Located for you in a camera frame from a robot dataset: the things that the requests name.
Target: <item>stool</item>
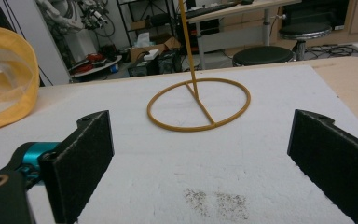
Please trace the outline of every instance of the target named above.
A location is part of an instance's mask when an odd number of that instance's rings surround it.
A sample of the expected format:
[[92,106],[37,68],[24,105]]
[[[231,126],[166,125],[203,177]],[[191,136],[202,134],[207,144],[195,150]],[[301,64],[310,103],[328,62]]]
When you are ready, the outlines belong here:
[[266,63],[286,63],[293,59],[293,52],[275,46],[261,46],[251,49],[244,49],[234,54],[232,65],[248,66]]
[[301,23],[295,25],[288,25],[283,27],[280,31],[282,39],[296,40],[293,47],[293,53],[296,54],[296,60],[303,61],[305,53],[305,41],[309,39],[319,38],[331,33],[331,26],[324,23]]

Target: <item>gray floor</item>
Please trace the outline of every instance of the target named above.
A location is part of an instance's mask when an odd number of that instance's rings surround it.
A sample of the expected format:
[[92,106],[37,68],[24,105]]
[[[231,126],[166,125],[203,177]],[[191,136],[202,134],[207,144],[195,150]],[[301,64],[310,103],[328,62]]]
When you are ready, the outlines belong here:
[[[305,60],[317,60],[331,57],[358,57],[358,51],[356,51],[352,45],[339,45],[339,46],[321,46],[307,49],[305,54]],[[213,53],[205,54],[205,62],[208,69],[229,68],[232,67],[232,57],[227,56],[224,51],[217,51]],[[200,64],[199,55],[193,55],[194,65],[196,69]],[[119,63],[118,72],[114,74],[92,74],[82,78],[74,79],[74,82],[87,82],[98,81],[118,78],[130,78],[127,68],[131,63]],[[182,57],[183,71],[189,69],[188,57]]]

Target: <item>round stool seat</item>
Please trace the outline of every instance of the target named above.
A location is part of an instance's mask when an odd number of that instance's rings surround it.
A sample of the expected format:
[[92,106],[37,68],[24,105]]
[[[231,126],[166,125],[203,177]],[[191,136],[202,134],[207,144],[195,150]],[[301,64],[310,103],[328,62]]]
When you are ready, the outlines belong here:
[[266,63],[286,63],[293,58],[293,52],[275,46],[262,46],[244,49],[234,54],[234,66],[248,66]]
[[322,37],[331,33],[331,26],[324,23],[302,23],[283,27],[279,34],[283,39],[308,40]]

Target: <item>desk leg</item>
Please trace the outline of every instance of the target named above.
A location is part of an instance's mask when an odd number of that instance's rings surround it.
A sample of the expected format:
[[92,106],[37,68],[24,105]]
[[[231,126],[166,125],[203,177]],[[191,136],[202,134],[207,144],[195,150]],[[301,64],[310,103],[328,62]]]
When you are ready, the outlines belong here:
[[204,58],[204,52],[203,52],[203,46],[202,46],[202,34],[200,29],[200,23],[196,23],[196,29],[197,29],[197,43],[199,45],[199,56],[200,56],[200,64],[202,70],[205,70],[205,58]]
[[269,30],[271,23],[269,22],[269,8],[264,9],[264,22],[263,22],[263,44],[269,46]]

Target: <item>keyboard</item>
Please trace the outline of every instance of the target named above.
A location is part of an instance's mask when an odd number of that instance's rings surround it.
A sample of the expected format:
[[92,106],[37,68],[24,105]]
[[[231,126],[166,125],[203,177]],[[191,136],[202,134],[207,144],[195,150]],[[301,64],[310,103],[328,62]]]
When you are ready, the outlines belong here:
[[225,4],[217,5],[217,6],[214,6],[214,7],[204,7],[204,8],[194,10],[194,11],[188,11],[186,13],[186,19],[191,19],[191,18],[194,18],[194,17],[198,17],[198,16],[201,16],[201,15],[211,13],[211,12],[219,11],[219,10],[222,10],[222,9],[225,9],[225,8],[228,8],[228,7],[235,7],[237,4],[238,3],[231,2],[231,3],[225,3]]

